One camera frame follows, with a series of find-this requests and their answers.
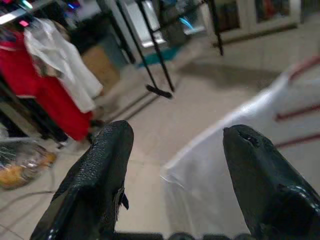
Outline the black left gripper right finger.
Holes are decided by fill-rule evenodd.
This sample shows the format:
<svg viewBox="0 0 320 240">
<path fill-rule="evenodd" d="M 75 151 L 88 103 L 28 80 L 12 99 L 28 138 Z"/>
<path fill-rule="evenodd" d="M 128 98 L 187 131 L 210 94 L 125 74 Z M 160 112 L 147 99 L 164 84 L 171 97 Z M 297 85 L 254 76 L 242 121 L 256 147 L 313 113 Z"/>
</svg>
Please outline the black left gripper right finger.
<svg viewBox="0 0 320 240">
<path fill-rule="evenodd" d="M 255 129 L 223 129 L 223 150 L 250 234 L 241 240 L 320 240 L 320 195 Z"/>
</svg>

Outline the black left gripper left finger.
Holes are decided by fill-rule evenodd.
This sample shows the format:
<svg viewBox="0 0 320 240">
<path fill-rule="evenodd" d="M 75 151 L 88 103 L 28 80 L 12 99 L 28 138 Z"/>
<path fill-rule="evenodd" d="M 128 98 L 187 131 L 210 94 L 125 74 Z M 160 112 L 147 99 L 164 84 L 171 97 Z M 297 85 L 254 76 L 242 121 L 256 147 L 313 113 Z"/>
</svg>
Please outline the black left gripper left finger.
<svg viewBox="0 0 320 240">
<path fill-rule="evenodd" d="M 127 121 L 104 125 L 67 172 L 29 240 L 99 240 L 113 234 L 120 206 L 129 207 L 125 178 L 133 142 Z"/>
</svg>

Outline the white T-shirt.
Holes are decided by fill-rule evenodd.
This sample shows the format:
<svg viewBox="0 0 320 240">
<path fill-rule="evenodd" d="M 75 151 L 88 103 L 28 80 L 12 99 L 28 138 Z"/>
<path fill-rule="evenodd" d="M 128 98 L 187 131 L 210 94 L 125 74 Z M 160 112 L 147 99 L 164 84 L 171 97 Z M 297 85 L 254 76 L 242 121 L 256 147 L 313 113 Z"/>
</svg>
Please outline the white T-shirt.
<svg viewBox="0 0 320 240">
<path fill-rule="evenodd" d="M 302 63 L 283 72 L 269 87 L 206 129 L 164 166 L 161 176 L 173 232 L 197 237 L 203 234 L 233 237 L 249 232 L 228 171 L 223 130 L 244 124 L 275 145 L 320 133 L 320 111 L 275 121 L 276 114 L 320 104 L 320 65 L 289 83 L 290 73 Z M 278 149 L 320 193 L 320 139 Z"/>
</svg>

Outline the red plastic hanger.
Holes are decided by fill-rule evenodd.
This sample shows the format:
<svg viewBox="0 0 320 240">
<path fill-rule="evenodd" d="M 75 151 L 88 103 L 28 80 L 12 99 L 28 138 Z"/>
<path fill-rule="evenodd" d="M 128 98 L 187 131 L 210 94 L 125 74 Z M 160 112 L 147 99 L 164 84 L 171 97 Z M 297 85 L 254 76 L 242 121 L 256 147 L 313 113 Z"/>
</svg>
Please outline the red plastic hanger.
<svg viewBox="0 0 320 240">
<path fill-rule="evenodd" d="M 288 82 L 290 84 L 293 83 L 294 80 L 296 80 L 299 75 L 305 73 L 307 70 L 311 70 L 312 68 L 316 67 L 317 65 L 320 65 L 320 56 L 315 56 L 315 57 L 307 60 L 306 62 L 298 65 L 290 73 Z M 318 111 L 320 111 L 320 103 L 309 105 L 309 106 L 303 107 L 301 109 L 296 109 L 296 110 L 294 110 L 292 112 L 288 112 L 288 113 L 277 113 L 275 115 L 274 120 L 276 122 L 287 121 L 289 119 L 293 119 L 298 116 L 303 116 L 303 115 L 310 114 L 312 112 L 318 112 Z M 306 135 L 303 137 L 297 137 L 297 138 L 294 138 L 291 140 L 287 140 L 285 142 L 278 143 L 275 146 L 277 148 L 286 148 L 288 146 L 317 141 L 319 139 L 320 139 L 320 133 L 315 133 L 315 134 Z"/>
</svg>

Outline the clear plastic bag with packets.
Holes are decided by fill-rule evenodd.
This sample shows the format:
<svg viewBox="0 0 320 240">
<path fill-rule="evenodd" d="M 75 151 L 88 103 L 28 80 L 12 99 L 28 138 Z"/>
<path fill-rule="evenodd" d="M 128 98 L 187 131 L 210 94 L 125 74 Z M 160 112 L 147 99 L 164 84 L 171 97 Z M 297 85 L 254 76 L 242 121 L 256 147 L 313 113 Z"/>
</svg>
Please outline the clear plastic bag with packets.
<svg viewBox="0 0 320 240">
<path fill-rule="evenodd" d="M 13 190 L 36 179 L 57 159 L 34 141 L 0 141 L 0 188 Z"/>
</svg>

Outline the red shirt with white trim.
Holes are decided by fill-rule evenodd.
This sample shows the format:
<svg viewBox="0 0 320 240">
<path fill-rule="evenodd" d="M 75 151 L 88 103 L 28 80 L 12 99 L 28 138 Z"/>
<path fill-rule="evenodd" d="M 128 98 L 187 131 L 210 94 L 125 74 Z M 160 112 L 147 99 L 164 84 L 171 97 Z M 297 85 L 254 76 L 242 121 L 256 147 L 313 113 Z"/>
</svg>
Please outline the red shirt with white trim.
<svg viewBox="0 0 320 240">
<path fill-rule="evenodd" d="M 56 77 L 40 76 L 29 55 L 24 34 L 0 40 L 0 73 L 17 97 L 33 97 L 65 134 L 82 141 L 89 133 L 91 112 L 82 113 Z"/>
</svg>

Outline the white polo shirt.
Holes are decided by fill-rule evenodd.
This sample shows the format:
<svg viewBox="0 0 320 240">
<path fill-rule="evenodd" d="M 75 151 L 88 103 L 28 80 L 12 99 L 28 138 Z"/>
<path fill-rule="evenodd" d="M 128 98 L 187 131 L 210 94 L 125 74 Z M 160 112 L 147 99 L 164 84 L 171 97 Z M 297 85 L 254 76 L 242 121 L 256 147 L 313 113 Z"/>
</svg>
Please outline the white polo shirt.
<svg viewBox="0 0 320 240">
<path fill-rule="evenodd" d="M 104 86 L 86 67 L 62 25 L 36 18 L 24 30 L 24 44 L 41 77 L 55 77 L 82 113 L 97 108 Z"/>
</svg>

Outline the black clothes rack stand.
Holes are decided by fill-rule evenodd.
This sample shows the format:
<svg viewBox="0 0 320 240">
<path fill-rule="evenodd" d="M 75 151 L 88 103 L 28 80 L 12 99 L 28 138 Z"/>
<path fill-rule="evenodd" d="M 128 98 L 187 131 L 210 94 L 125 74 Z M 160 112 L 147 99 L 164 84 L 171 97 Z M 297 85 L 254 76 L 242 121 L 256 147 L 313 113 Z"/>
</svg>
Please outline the black clothes rack stand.
<svg viewBox="0 0 320 240">
<path fill-rule="evenodd" d="M 153 74 L 152 74 L 152 72 L 151 72 L 151 70 L 149 68 L 149 65 L 148 65 L 148 63 L 146 61 L 146 58 L 145 58 L 145 56 L 144 56 L 144 54 L 142 52 L 142 49 L 138 44 L 138 40 L 134 36 L 134 32 L 133 32 L 133 30 L 132 30 L 132 28 L 130 26 L 130 23 L 129 23 L 126 15 L 125 15 L 124 9 L 123 9 L 122 4 L 121 4 L 121 1 L 120 0 L 115 0 L 115 4 L 116 4 L 116 6 L 117 6 L 117 8 L 118 8 L 118 10 L 119 10 L 124 22 L 125 22 L 125 25 L 126 25 L 128 31 L 129 31 L 129 34 L 130 34 L 130 36 L 131 36 L 131 38 L 132 38 L 132 40 L 133 40 L 133 42 L 134 42 L 134 44 L 136 46 L 136 49 L 137 49 L 138 54 L 139 54 L 139 56 L 140 56 L 140 58 L 142 60 L 142 63 L 143 63 L 143 65 L 144 65 L 144 67 L 145 67 L 145 69 L 146 69 L 146 71 L 147 71 L 147 73 L 149 75 L 149 78 L 150 78 L 150 80 L 152 82 L 152 85 L 147 84 L 145 86 L 145 88 L 149 92 L 152 92 L 152 93 L 154 93 L 154 94 L 156 94 L 158 96 L 161 96 L 161 97 L 164 97 L 164 98 L 167 98 L 167 99 L 172 99 L 173 98 L 173 94 L 171 92 L 173 92 L 173 93 L 175 92 L 175 87 L 174 87 L 174 85 L 172 83 L 171 77 L 169 75 L 168 69 L 167 69 L 165 61 L 164 61 L 164 58 L 163 58 L 163 56 L 161 54 L 161 50 L 160 50 L 159 44 L 157 43 L 156 38 L 154 36 L 154 31 L 153 31 L 153 29 L 151 27 L 151 24 L 149 23 L 149 20 L 148 20 L 148 17 L 147 17 L 147 14 L 146 14 L 146 11 L 145 11 L 145 8 L 144 8 L 144 5 L 143 5 L 143 1 L 142 0 L 138 0 L 138 1 L 136 1 L 136 4 L 137 4 L 138 9 L 139 9 L 139 11 L 140 11 L 140 13 L 142 15 L 143 22 L 146 25 L 147 32 L 149 33 L 149 35 L 151 37 L 151 42 L 153 43 L 153 48 L 154 48 L 155 53 L 156 53 L 156 55 L 157 55 L 157 57 L 159 59 L 160 65 L 162 67 L 164 76 L 165 76 L 165 78 L 167 80 L 167 83 L 168 83 L 168 86 L 169 86 L 171 92 L 164 91 L 164 90 L 162 90 L 162 89 L 160 89 L 158 87 L 158 85 L 156 83 L 156 80 L 155 80 L 155 78 L 154 78 L 154 76 L 153 76 Z"/>
</svg>

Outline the large cardboard box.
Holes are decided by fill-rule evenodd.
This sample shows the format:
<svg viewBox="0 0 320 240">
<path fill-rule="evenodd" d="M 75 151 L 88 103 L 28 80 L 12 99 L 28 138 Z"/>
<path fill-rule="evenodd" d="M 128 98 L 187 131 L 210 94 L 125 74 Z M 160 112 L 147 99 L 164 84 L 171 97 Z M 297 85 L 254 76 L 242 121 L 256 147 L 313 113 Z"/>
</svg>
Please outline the large cardboard box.
<svg viewBox="0 0 320 240">
<path fill-rule="evenodd" d="M 111 89 L 120 81 L 119 71 L 110 61 L 101 46 L 91 47 L 81 55 L 81 58 L 87 68 L 107 90 Z"/>
</svg>

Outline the teal floor mat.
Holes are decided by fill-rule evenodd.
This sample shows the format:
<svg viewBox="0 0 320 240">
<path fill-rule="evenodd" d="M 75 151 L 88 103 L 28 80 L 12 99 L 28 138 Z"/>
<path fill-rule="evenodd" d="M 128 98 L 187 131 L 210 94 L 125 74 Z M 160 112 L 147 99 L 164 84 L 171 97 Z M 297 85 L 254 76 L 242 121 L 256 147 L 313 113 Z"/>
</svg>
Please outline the teal floor mat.
<svg viewBox="0 0 320 240">
<path fill-rule="evenodd" d="M 177 46 L 177 47 L 171 47 L 171 48 L 166 48 L 166 49 L 162 50 L 161 56 L 162 56 L 164 62 L 172 61 L 176 57 L 176 55 L 178 54 L 180 49 L 181 49 L 181 47 Z M 147 54 L 144 56 L 144 58 L 145 58 L 145 61 L 148 66 L 158 65 L 161 62 L 156 53 Z M 143 61 L 140 61 L 135 64 L 135 67 L 137 69 L 139 69 L 139 68 L 145 67 L 145 65 L 144 65 Z"/>
</svg>

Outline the white glass-door cabinet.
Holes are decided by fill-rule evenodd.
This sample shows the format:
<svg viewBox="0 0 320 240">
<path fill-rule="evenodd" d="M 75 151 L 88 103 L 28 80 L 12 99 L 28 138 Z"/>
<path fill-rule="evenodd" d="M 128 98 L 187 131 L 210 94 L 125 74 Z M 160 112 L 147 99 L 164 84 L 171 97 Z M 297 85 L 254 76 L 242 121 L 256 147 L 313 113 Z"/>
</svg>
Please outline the white glass-door cabinet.
<svg viewBox="0 0 320 240">
<path fill-rule="evenodd" d="M 301 0 L 214 0 L 223 43 L 297 27 Z"/>
</svg>

